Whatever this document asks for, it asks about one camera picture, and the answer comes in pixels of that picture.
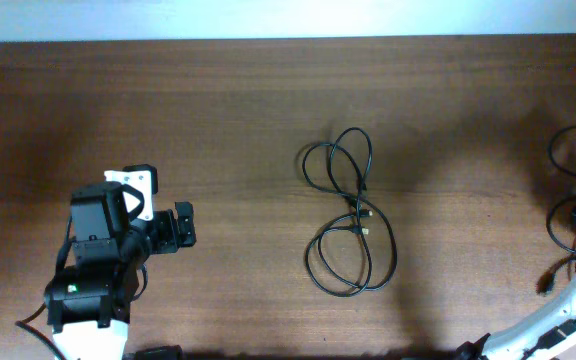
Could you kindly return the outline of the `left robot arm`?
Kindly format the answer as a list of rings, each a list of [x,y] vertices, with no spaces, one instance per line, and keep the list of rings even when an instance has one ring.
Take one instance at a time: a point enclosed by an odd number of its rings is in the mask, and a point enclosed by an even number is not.
[[[147,259],[195,244],[191,203],[178,202],[141,220],[145,205],[142,192],[116,181],[72,194],[75,235],[60,249],[44,291],[58,358],[122,358],[130,307],[147,283]]]

